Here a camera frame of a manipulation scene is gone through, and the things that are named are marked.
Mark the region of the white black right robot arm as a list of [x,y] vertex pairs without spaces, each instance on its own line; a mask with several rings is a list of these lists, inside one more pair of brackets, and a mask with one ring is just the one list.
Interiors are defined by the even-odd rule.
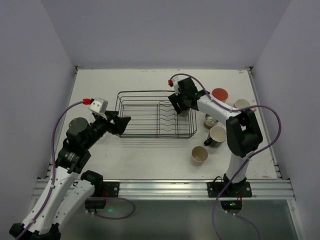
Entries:
[[168,80],[174,89],[168,99],[178,114],[193,109],[215,118],[225,126],[226,141],[231,157],[223,176],[224,188],[230,192],[242,187],[247,179],[248,162],[263,141],[255,112],[240,110],[218,100],[209,91],[198,90],[191,77]]

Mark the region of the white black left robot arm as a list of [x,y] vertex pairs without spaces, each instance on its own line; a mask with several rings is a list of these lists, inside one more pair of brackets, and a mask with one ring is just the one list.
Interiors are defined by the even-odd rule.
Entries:
[[64,223],[88,198],[105,196],[103,176],[83,168],[90,148],[104,134],[122,135],[131,117],[117,111],[94,113],[94,122],[77,117],[69,123],[62,149],[52,167],[49,181],[37,203],[21,223],[9,230],[17,240],[58,240]]

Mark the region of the pink faceted mug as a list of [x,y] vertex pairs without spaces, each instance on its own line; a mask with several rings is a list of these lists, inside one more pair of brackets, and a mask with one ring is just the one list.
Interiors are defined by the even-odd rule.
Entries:
[[256,110],[257,110],[255,107],[252,107],[251,103],[248,100],[242,99],[242,98],[236,100],[233,104],[233,107],[235,109],[244,109],[244,108],[251,107],[250,110],[253,112],[256,112]]

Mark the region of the beige tall cup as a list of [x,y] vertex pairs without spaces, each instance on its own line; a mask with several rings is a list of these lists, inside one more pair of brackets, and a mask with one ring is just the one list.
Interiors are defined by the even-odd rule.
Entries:
[[194,166],[201,166],[207,159],[209,153],[203,146],[196,146],[191,151],[191,163]]

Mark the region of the salmon pink plastic cup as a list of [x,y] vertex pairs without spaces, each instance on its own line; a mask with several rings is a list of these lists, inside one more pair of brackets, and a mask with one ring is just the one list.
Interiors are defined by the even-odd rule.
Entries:
[[225,103],[229,97],[228,92],[223,88],[215,88],[211,94],[219,101]]

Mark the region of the cream cup brown band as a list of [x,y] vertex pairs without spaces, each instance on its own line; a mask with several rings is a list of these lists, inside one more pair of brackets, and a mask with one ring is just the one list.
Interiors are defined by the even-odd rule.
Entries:
[[210,130],[212,127],[216,126],[218,122],[219,121],[217,119],[215,119],[213,116],[206,114],[204,117],[203,126],[206,129]]

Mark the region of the grey beige small mug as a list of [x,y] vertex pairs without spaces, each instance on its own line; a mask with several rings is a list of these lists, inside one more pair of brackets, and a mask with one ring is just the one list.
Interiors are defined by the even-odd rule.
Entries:
[[184,111],[182,113],[179,114],[180,117],[186,118],[189,115],[188,111]]

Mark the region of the black mug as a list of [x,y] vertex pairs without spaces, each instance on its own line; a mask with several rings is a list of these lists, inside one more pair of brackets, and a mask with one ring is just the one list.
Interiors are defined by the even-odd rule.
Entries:
[[203,142],[204,146],[217,148],[227,139],[226,130],[221,126],[214,126],[210,129],[207,139]]

